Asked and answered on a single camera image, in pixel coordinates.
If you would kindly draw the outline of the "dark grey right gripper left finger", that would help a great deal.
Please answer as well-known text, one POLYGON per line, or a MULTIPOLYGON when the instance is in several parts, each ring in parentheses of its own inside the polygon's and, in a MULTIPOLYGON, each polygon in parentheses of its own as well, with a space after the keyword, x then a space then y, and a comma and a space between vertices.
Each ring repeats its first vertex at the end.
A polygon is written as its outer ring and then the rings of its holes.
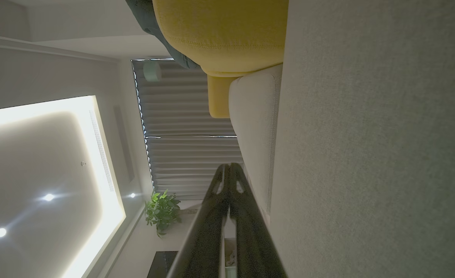
POLYGON ((220 276, 223 227, 229 207, 224 179, 228 175, 229 165, 217 168, 168 278, 220 276))

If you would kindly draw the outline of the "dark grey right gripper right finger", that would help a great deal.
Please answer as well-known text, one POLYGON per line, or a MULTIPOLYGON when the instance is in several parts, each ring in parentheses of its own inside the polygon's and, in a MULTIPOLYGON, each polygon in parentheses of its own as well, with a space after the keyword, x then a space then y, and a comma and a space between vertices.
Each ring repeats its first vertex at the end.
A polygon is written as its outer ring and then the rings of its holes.
POLYGON ((229 166, 229 207, 236 226, 238 278, 286 278, 247 177, 237 163, 229 166))

